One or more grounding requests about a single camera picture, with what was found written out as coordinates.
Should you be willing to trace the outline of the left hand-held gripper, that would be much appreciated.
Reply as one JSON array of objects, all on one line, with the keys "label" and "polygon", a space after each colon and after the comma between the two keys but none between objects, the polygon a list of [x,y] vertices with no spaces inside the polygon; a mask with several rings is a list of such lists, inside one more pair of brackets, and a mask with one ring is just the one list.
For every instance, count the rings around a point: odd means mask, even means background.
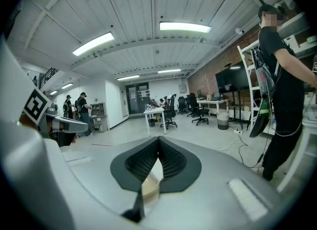
[{"label": "left hand-held gripper", "polygon": [[88,124],[61,117],[55,105],[38,89],[34,88],[25,103],[22,114],[27,125],[35,128],[43,138],[50,138],[58,146],[69,146],[76,141],[76,133],[83,133]]}]

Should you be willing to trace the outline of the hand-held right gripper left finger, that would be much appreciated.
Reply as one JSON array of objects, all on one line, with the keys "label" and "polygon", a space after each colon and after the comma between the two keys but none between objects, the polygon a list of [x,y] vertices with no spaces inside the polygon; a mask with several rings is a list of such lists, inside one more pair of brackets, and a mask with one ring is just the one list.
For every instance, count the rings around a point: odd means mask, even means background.
[{"label": "hand-held right gripper left finger", "polygon": [[128,151],[151,138],[142,138],[115,146],[78,144],[60,148],[67,164],[81,184],[102,205],[120,215],[133,208],[137,193],[123,189],[112,176],[110,164],[119,154]]}]

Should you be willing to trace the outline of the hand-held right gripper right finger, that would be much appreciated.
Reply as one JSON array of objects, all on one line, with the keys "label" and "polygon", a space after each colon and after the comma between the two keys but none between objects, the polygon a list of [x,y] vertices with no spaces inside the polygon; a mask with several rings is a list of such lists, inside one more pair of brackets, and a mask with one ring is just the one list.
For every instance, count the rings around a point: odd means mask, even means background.
[{"label": "hand-held right gripper right finger", "polygon": [[266,180],[225,153],[167,138],[195,154],[199,177],[185,191],[164,193],[141,221],[151,230],[269,230],[287,202]]}]

